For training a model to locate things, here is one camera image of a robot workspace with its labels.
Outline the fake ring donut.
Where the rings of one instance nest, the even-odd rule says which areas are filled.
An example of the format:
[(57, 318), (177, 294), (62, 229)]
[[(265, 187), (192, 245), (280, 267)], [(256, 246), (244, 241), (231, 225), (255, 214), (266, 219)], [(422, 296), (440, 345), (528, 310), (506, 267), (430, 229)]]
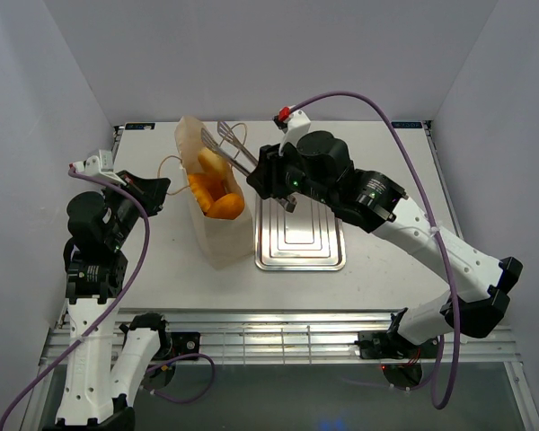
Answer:
[(215, 175), (220, 180), (224, 180), (228, 173), (228, 163), (219, 154), (203, 147), (198, 153), (198, 162), (204, 173)]

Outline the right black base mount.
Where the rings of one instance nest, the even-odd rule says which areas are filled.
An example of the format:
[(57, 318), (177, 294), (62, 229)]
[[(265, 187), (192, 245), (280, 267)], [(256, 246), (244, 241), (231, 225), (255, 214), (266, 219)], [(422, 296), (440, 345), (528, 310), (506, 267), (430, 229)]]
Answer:
[(397, 334), (362, 330), (358, 332), (354, 344), (361, 359), (435, 359), (440, 340), (432, 338), (420, 345), (414, 345)]

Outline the right blue label sticker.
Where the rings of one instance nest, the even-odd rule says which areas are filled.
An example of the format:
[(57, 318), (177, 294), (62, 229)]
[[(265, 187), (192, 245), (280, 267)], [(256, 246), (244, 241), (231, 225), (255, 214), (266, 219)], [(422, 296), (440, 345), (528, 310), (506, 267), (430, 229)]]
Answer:
[(419, 121), (393, 121), (392, 126), (395, 129), (419, 129), (423, 128), (422, 123)]

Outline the left blue label sticker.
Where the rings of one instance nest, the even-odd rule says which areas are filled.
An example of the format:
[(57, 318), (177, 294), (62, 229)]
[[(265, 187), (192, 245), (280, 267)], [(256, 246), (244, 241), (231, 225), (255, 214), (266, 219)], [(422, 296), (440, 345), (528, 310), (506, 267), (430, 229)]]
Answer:
[(127, 123), (124, 128), (126, 130), (154, 130), (155, 123)]

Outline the aluminium frame rail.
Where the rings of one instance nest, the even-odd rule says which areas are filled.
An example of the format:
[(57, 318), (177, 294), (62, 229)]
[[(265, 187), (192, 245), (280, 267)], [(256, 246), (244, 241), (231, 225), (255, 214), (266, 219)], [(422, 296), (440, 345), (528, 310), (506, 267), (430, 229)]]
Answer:
[[(121, 309), (116, 319), (112, 361), (121, 350), (120, 324), (146, 310)], [(161, 310), (172, 332), (199, 332), (199, 352), (217, 365), (341, 365), (379, 363), (360, 360), (355, 341), (360, 331), (386, 330), (390, 312), (228, 312)], [(68, 346), (69, 317), (50, 330), (39, 365), (57, 358)], [(461, 363), (505, 363), (521, 359), (507, 325), (485, 339), (461, 337)]]

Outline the brown paper bag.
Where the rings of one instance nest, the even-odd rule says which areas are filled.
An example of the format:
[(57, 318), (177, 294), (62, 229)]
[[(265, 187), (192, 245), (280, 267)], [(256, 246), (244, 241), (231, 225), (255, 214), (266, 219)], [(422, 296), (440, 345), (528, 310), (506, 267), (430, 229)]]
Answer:
[(215, 269), (228, 267), (253, 253), (252, 212), (229, 162), (202, 142), (206, 125), (184, 116), (174, 130), (183, 186), (169, 191), (184, 195), (199, 247)]

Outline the fake sesame round bread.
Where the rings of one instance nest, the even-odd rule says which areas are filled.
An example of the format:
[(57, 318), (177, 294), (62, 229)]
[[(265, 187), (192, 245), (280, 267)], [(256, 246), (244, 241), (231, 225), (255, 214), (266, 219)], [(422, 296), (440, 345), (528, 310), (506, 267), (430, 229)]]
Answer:
[(211, 205), (206, 212), (206, 217), (235, 220), (243, 212), (244, 208), (245, 202), (242, 196), (236, 193), (228, 193)]

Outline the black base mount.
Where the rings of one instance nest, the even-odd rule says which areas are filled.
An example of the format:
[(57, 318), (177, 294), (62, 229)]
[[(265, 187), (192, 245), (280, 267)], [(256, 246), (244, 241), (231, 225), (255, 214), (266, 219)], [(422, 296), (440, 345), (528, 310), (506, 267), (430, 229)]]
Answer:
[(196, 331), (168, 332), (170, 350), (167, 358), (197, 354), (200, 350), (201, 334)]
[(361, 359), (435, 359), (440, 340), (432, 338), (420, 345), (414, 345), (397, 334), (362, 330), (358, 332), (354, 344)]

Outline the metal tray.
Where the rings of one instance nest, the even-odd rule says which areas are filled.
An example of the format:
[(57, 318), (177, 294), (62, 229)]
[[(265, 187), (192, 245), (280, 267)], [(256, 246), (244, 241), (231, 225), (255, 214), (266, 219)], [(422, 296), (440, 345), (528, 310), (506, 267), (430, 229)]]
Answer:
[(274, 199), (257, 198), (254, 256), (265, 271), (338, 271), (346, 263), (342, 222), (305, 196), (296, 196), (292, 213)]

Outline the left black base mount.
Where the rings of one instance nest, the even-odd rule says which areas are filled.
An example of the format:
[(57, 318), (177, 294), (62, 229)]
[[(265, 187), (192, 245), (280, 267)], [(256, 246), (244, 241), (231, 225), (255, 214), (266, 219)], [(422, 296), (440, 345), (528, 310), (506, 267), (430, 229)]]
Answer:
[(167, 358), (197, 354), (200, 350), (201, 334), (196, 331), (168, 332), (170, 350)]

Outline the blue label sticker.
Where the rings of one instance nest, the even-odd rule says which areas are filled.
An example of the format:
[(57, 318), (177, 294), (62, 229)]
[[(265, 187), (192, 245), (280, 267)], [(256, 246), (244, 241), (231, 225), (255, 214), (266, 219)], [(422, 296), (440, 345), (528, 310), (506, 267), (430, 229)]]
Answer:
[(423, 128), (422, 123), (419, 121), (393, 121), (392, 126), (395, 129), (419, 129)]
[(155, 123), (127, 123), (124, 128), (126, 130), (154, 130)]

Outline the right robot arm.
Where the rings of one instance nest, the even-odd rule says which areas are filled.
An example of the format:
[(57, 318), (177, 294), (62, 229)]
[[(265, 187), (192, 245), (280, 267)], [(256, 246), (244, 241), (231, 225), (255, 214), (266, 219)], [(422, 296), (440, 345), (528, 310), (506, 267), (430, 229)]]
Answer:
[(487, 337), (503, 320), (522, 263), (488, 256), (432, 226), (403, 187), (381, 172), (356, 168), (347, 144), (333, 134), (315, 131), (297, 145), (263, 146), (246, 181), (262, 199), (297, 193), (318, 201), (342, 222), (392, 243), (444, 281), (455, 281), (456, 295), (444, 293), (393, 317), (387, 343), (397, 356), (453, 331), (456, 314), (461, 333), (475, 339)]

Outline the long fake baguette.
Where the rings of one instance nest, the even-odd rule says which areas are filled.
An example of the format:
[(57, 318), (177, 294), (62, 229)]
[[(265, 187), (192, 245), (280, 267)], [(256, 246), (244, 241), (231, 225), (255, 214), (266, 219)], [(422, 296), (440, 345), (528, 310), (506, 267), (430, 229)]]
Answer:
[(225, 195), (225, 187), (215, 174), (191, 173), (188, 175), (188, 180), (190, 190), (204, 214)]

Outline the metal tongs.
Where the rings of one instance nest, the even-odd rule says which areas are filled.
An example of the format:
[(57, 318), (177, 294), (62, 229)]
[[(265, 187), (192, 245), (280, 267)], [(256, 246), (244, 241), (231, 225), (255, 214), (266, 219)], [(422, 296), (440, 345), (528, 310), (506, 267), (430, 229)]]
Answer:
[[(223, 157), (233, 168), (239, 171), (245, 178), (253, 171), (258, 159), (250, 150), (237, 138), (234, 131), (224, 121), (218, 121), (216, 125), (217, 133), (222, 140), (218, 143), (206, 128), (200, 131), (202, 144), (211, 151)], [(293, 195), (286, 198), (273, 198), (288, 213), (292, 213), (296, 208), (296, 199)]]

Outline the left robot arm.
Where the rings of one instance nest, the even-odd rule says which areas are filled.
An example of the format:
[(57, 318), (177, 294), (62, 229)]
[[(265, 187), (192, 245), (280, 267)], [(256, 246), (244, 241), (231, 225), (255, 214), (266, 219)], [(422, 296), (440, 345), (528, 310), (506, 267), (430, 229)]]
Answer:
[(100, 192), (83, 192), (66, 207), (70, 238), (64, 251), (70, 353), (52, 430), (131, 430), (134, 402), (150, 362), (167, 356), (172, 336), (158, 313), (122, 326), (124, 341), (112, 357), (119, 300), (132, 285), (122, 246), (137, 221), (163, 208), (170, 182), (121, 171)]

